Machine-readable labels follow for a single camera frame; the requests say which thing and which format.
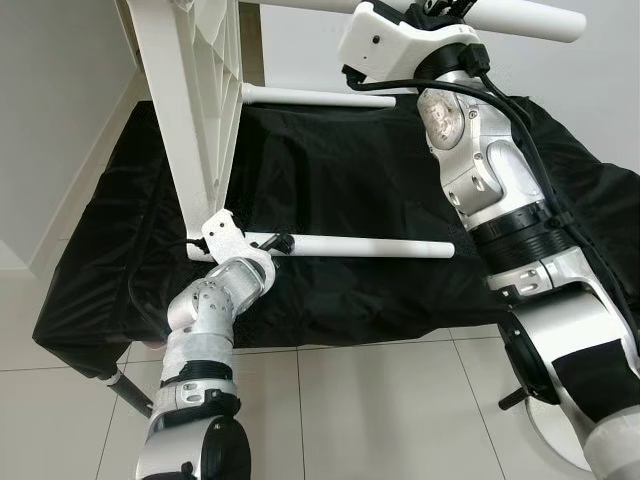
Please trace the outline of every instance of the black cable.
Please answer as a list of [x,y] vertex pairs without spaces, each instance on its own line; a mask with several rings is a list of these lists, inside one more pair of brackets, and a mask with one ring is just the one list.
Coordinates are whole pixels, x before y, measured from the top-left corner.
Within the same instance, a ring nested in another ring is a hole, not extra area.
[[[148,260],[149,258],[153,258],[159,253],[166,252],[167,250],[178,247],[181,245],[195,245],[199,249],[201,249],[205,253],[209,253],[207,249],[207,244],[203,238],[199,240],[193,240],[190,238],[182,238],[180,240],[176,240],[174,242],[165,243],[160,245],[159,247],[152,250],[145,258]],[[142,319],[147,323],[149,327],[155,330],[163,339],[166,339],[169,333],[171,333],[171,329],[168,325],[165,325],[163,319],[153,319],[151,315],[144,309],[138,296],[136,295],[136,291],[133,285],[133,281],[135,276],[137,275],[140,268],[144,265],[145,258],[141,258],[138,262],[136,262],[135,266],[131,269],[131,273],[129,273],[129,278],[127,280],[127,289],[129,290],[129,298],[131,299],[131,304],[138,311]]]
[[[529,165],[533,170],[534,176],[537,178],[538,183],[540,184],[540,189],[545,197],[547,206],[551,213],[555,216],[558,216],[563,213],[563,209],[561,208],[558,199],[556,198],[556,194],[553,191],[553,186],[551,184],[551,179],[549,178],[549,174],[547,172],[544,163],[542,162],[542,158],[540,157],[540,153],[538,152],[538,148],[536,147],[535,142],[533,141],[533,137],[529,133],[529,129],[525,125],[522,118],[516,113],[514,108],[511,105],[516,105],[513,100],[509,99],[502,100],[497,96],[491,95],[489,93],[476,90],[472,87],[466,87],[464,85],[458,85],[455,83],[447,83],[440,82],[437,80],[427,80],[427,79],[411,79],[411,80],[389,80],[386,82],[375,82],[375,83],[359,83],[355,80],[354,77],[350,78],[350,75],[347,74],[347,85],[356,91],[359,92],[370,92],[374,90],[390,90],[393,88],[433,88],[436,90],[446,90],[449,92],[459,93],[462,95],[468,95],[473,98],[477,98],[478,100],[482,100],[483,102],[488,103],[492,107],[498,109],[504,116],[506,116],[511,123],[513,123],[520,133],[522,137],[522,142],[524,143],[526,149],[529,151],[531,160],[533,160],[533,165]],[[620,283],[616,278],[616,275],[613,273],[607,262],[600,256],[597,252],[596,248],[593,246],[593,243],[587,239],[584,234],[572,224],[565,226],[567,233],[571,236],[571,238],[576,242],[576,245],[583,249],[589,249],[589,251],[593,254],[594,259],[600,264],[602,272],[604,272],[609,280],[611,293],[613,294],[613,301],[620,309],[621,314],[627,319],[630,327],[635,324],[635,320],[629,309],[629,305],[624,296],[622,289],[620,288]],[[640,346],[639,334],[636,329],[631,328],[634,339],[636,341],[636,345]]]
[[511,108],[513,108],[516,112],[520,114],[520,118],[522,118],[522,120],[527,125],[527,130],[530,130],[531,125],[533,125],[533,120],[531,119],[531,116],[529,115],[529,113],[520,105],[518,105],[516,102],[514,102],[512,99],[510,99],[507,95],[505,95],[504,92],[500,90],[491,81],[491,79],[487,76],[486,73],[481,73],[480,75],[478,75],[478,77],[480,77],[480,80],[482,80],[482,83],[484,84],[484,86],[487,87],[487,90],[489,90],[496,97],[498,97],[500,100],[505,102],[507,105],[509,105]]

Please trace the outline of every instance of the tile floor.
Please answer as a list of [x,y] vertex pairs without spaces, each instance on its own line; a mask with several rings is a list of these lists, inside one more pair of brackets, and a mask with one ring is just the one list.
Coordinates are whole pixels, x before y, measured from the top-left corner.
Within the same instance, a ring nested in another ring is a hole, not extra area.
[[[53,269],[104,165],[95,167],[40,279],[0,277],[0,478],[133,478],[146,419],[31,332]],[[162,352],[120,360],[152,396]],[[444,329],[352,348],[238,350],[238,416],[256,480],[587,480],[536,436],[497,329]]]

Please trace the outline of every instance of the wall baseboard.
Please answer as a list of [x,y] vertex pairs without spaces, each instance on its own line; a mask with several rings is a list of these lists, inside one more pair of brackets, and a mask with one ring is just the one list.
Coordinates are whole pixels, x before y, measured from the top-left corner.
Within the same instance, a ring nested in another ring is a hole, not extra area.
[[[144,75],[136,71],[105,123],[82,167],[78,170],[74,181],[67,190],[64,200],[60,203],[58,210],[49,223],[47,232],[29,262],[28,271],[36,278],[40,278],[44,273],[57,242],[61,240],[65,227],[69,225],[69,222],[79,220],[82,215],[86,203],[91,198],[91,196],[89,196],[89,198],[83,198],[83,193],[87,190],[87,184],[93,178],[96,169],[100,165],[106,165],[109,160],[111,152],[133,108],[140,100],[145,87],[146,79]],[[74,212],[78,212],[78,218],[72,219],[70,217],[73,216]]]

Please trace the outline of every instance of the white plastic rod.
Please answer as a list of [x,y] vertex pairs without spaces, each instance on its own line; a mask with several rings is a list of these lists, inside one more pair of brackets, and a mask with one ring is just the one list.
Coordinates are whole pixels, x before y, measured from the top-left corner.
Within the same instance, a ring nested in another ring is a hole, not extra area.
[[394,97],[358,95],[353,93],[315,92],[289,88],[258,87],[242,84],[242,103],[287,103],[292,105],[324,105],[335,107],[395,107]]
[[587,28],[581,13],[524,0],[478,0],[465,21],[479,30],[566,43],[576,41]]
[[[241,0],[248,3],[353,13],[360,0]],[[414,0],[385,0],[404,13]],[[581,13],[525,0],[478,0],[465,16],[478,30],[574,42],[584,33],[587,20]]]
[[[249,242],[263,244],[273,233],[246,232]],[[448,242],[414,240],[386,240],[380,238],[326,237],[320,235],[292,235],[296,257],[396,257],[451,258],[455,247]]]

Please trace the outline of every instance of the black tablecloth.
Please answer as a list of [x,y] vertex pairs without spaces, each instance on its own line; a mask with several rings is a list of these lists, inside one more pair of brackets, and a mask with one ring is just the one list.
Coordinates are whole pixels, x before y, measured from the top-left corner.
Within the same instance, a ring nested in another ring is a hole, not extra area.
[[[451,241],[456,256],[281,259],[274,287],[236,321],[236,346],[415,338],[509,315],[444,198],[415,101],[402,95],[383,110],[243,108],[226,204],[241,228]],[[534,117],[531,133],[560,198],[640,314],[639,177],[600,163],[540,107],[517,101]],[[153,105],[141,102],[56,269],[34,339],[87,376],[110,371],[131,340],[159,340],[131,306],[127,276],[145,258],[135,288],[166,323],[171,298],[211,268],[183,249],[148,257],[184,236]]]

